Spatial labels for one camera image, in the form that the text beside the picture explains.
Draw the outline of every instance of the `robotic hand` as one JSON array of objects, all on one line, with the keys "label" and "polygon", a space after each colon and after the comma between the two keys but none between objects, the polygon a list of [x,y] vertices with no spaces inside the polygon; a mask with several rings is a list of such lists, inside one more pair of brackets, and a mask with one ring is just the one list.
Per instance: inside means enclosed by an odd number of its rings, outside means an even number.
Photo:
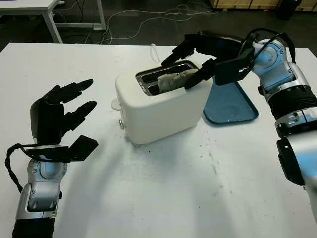
[{"label": "robotic hand", "polygon": [[[275,34],[258,41],[258,32]],[[292,62],[288,62],[284,40]],[[295,62],[295,47],[285,33],[265,28],[251,31],[245,39],[199,32],[185,35],[185,40],[173,49],[162,65],[174,63],[194,53],[212,55],[202,68],[185,83],[189,89],[202,80],[214,77],[217,85],[242,80],[250,71],[260,79],[258,91],[265,96],[275,127],[279,160],[286,178],[303,185],[311,201],[317,223],[317,99]]]},{"label": "robotic hand", "polygon": [[[97,141],[81,135],[70,147],[61,146],[61,138],[69,130],[76,129],[85,116],[96,106],[90,101],[74,112],[64,115],[64,105],[81,95],[93,80],[65,87],[55,86],[31,106],[31,129],[34,145],[15,144],[8,149],[5,165],[17,185],[20,201],[12,233],[18,237],[52,237],[61,199],[60,182],[67,170],[67,163],[84,161],[97,147]],[[28,164],[28,183],[22,188],[11,169],[10,155],[20,148],[31,161]]]}]

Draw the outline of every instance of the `desk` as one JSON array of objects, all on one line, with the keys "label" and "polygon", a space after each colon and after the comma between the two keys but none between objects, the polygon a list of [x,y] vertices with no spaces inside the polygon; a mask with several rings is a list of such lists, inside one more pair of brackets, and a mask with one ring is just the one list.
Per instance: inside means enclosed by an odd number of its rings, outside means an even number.
[{"label": "desk", "polygon": [[[172,49],[158,46],[158,55],[163,59]],[[308,49],[296,53],[317,92],[317,59]],[[190,59],[208,57],[197,53]],[[73,111],[86,101],[98,102],[62,144],[82,134],[99,146],[86,161],[68,167],[54,237],[316,237],[307,194],[286,180],[279,164],[275,121],[254,74],[241,86],[260,112],[255,121],[219,127],[201,118],[195,128],[143,146],[126,138],[119,112],[110,107],[114,81],[150,62],[149,46],[10,43],[0,53],[3,159],[14,143],[32,142],[29,110],[36,99],[57,84],[94,79],[81,97],[65,105],[65,111]],[[17,151],[11,161],[24,184],[28,158]],[[10,237],[19,193],[4,164],[0,183],[0,230]]]},{"label": "desk", "polygon": [[[42,15],[55,43],[63,43],[52,17],[52,10],[59,0],[0,1],[0,15]],[[105,30],[105,19],[101,0],[97,0],[100,23],[58,23],[58,27],[93,27]]]}]

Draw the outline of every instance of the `black cable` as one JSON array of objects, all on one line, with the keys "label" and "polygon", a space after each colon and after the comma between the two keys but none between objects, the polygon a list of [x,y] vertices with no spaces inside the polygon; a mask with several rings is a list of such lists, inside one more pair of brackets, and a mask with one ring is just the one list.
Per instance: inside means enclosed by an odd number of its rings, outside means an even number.
[{"label": "black cable", "polygon": [[14,182],[14,184],[18,187],[19,192],[21,193],[23,187],[19,184],[19,180],[17,178],[17,176],[15,175],[15,173],[13,172],[13,170],[11,169],[11,163],[10,163],[10,155],[16,150],[16,149],[21,149],[23,151],[23,153],[25,153],[27,156],[30,157],[30,155],[27,154],[27,152],[25,151],[24,147],[34,147],[37,146],[37,144],[33,144],[33,145],[21,145],[21,144],[15,144],[13,146],[11,146],[7,152],[6,152],[6,158],[4,161],[4,164],[6,166],[6,168],[8,169],[9,175],[12,179],[12,181]]},{"label": "black cable", "polygon": [[81,17],[80,17],[80,23],[82,23],[83,19],[84,19],[84,5],[85,5],[85,0],[83,0],[83,3],[81,4],[82,13],[81,13]]},{"label": "black cable", "polygon": [[249,4],[248,9],[250,9],[250,7],[251,7],[252,3],[253,3],[253,0],[251,0],[251,1],[250,1],[250,4]]},{"label": "black cable", "polygon": [[12,181],[14,182],[14,184],[17,186],[19,192],[21,193],[23,187],[21,186],[21,184],[19,183],[19,180],[17,178],[17,176],[15,175],[15,173],[13,172],[12,168],[11,168],[11,162],[10,162],[10,156],[11,154],[17,150],[17,149],[21,149],[22,152],[30,157],[31,159],[34,159],[34,160],[38,160],[38,161],[42,161],[42,162],[49,162],[49,163],[65,163],[65,161],[62,161],[62,160],[46,160],[46,159],[41,159],[40,157],[35,157],[35,156],[32,156],[30,155],[24,148],[26,147],[35,147],[35,146],[38,146],[38,144],[28,144],[28,145],[22,145],[20,143],[17,143],[13,146],[11,146],[7,152],[6,152],[6,158],[5,158],[5,161],[4,161],[4,165],[5,167],[8,169],[8,172],[9,172],[9,175],[12,179]]},{"label": "black cable", "polygon": [[83,9],[80,7],[80,4],[79,4],[79,1],[78,1],[78,0],[76,0],[76,3],[77,3],[77,6],[78,6],[78,8],[79,8],[79,10],[80,10],[80,13],[81,13],[80,19],[82,19],[82,18],[83,18]]},{"label": "black cable", "polygon": [[258,31],[266,31],[266,32],[270,32],[270,33],[275,34],[275,36],[273,36],[273,40],[275,40],[277,37],[282,38],[282,39],[286,42],[286,44],[287,44],[287,46],[288,46],[288,48],[289,48],[289,52],[290,52],[290,55],[291,55],[291,57],[292,57],[292,63],[296,63],[296,61],[295,61],[296,52],[295,52],[294,42],[291,40],[291,38],[290,38],[285,32],[277,32],[277,31],[274,31],[274,30],[271,30],[271,29],[267,29],[267,28],[256,28],[256,29],[250,31],[250,32],[247,34],[247,36],[246,36],[246,38],[245,38],[245,41],[246,41],[246,39],[247,39],[252,33],[255,33],[255,32],[258,32]]},{"label": "black cable", "polygon": [[[70,36],[65,36],[65,37],[63,37],[63,40],[65,40],[65,39],[67,39],[67,38],[70,38],[70,37],[74,37],[74,36],[81,36],[81,37],[87,38],[87,36],[85,36],[85,35],[70,35]],[[90,44],[93,44],[93,40],[91,39],[90,36],[88,37],[88,39],[89,39],[89,41],[90,41]]]},{"label": "black cable", "polygon": [[259,54],[264,50],[265,47],[268,46],[269,43],[271,43],[272,41],[274,41],[277,37],[281,36],[283,34],[283,32],[276,34],[275,36],[273,36],[271,39],[269,39],[267,42],[265,42],[265,44],[261,47],[261,49],[259,49],[259,51],[254,55],[251,63],[254,62],[254,60],[259,56]]},{"label": "black cable", "polygon": [[317,6],[317,2],[315,3],[311,11],[313,11],[316,6]]}]

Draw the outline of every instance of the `power cord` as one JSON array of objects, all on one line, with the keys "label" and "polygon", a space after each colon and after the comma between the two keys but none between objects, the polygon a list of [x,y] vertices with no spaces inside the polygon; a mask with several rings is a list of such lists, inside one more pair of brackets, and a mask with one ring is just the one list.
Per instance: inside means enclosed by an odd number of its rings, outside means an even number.
[{"label": "power cord", "polygon": [[[181,10],[186,10],[186,11],[189,11],[189,12],[183,13],[183,12],[180,12]],[[139,28],[138,28],[137,32],[134,35],[132,35],[130,37],[112,37],[112,33],[111,33],[111,30],[110,30],[110,26],[109,26],[110,20],[116,15],[119,15],[119,14],[122,14],[122,13],[125,13],[125,12],[130,12],[130,11],[131,12],[150,13],[150,14],[165,14],[165,15],[169,15],[169,16],[185,15],[185,16],[189,16],[189,17],[186,18],[186,19],[175,19],[175,18],[166,18],[166,17],[151,17],[151,18],[148,18],[148,19],[146,19],[146,20],[144,20],[144,21],[142,21],[140,23]],[[110,42],[109,42],[109,45],[110,45],[112,43],[113,39],[132,39],[132,38],[134,38],[135,36],[137,36],[140,33],[142,25],[145,22],[153,20],[153,19],[165,19],[165,20],[172,20],[172,21],[188,21],[188,20],[192,19],[192,17],[195,16],[195,15],[200,15],[200,14],[213,15],[213,14],[216,14],[216,13],[212,13],[212,12],[214,12],[214,11],[213,10],[208,10],[208,11],[205,11],[205,12],[199,12],[199,11],[190,9],[187,5],[184,5],[184,4],[178,5],[176,8],[168,9],[165,12],[151,12],[151,11],[143,11],[143,10],[125,10],[125,11],[117,12],[117,13],[115,13],[112,16],[109,17],[109,19],[107,21],[107,29],[104,31],[102,39],[99,42],[97,42],[96,44],[102,44],[104,41],[110,40]],[[105,39],[105,35],[106,35],[107,32],[109,32],[110,37]]]},{"label": "power cord", "polygon": [[[156,61],[156,60],[153,58],[152,51],[155,52],[158,61]],[[154,43],[151,43],[151,45],[150,45],[150,56],[151,56],[151,59],[152,59],[155,63],[159,63],[159,64],[161,63],[160,58],[159,58],[159,55],[158,55],[158,52],[157,52],[157,46],[156,46],[156,44],[154,44]]]},{"label": "power cord", "polygon": [[80,23],[83,22],[83,19],[84,19],[84,5],[85,5],[85,0],[83,0],[83,3],[81,4],[81,17],[80,17]]}]

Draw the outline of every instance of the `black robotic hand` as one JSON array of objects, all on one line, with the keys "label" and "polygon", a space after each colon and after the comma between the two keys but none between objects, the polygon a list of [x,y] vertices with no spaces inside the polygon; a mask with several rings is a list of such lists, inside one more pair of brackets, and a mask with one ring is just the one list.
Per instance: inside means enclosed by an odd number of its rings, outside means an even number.
[{"label": "black robotic hand", "polygon": [[[87,89],[92,79],[55,86],[31,106],[31,129],[36,144],[15,144],[7,151],[5,166],[16,184],[20,201],[12,237],[52,237],[58,201],[62,197],[60,182],[67,163],[84,161],[97,147],[97,141],[81,135],[70,147],[61,146],[62,137],[76,129],[96,106],[89,101],[74,112],[64,114],[64,105]],[[28,183],[22,187],[11,169],[10,155],[21,149],[31,158],[28,164]]]}]

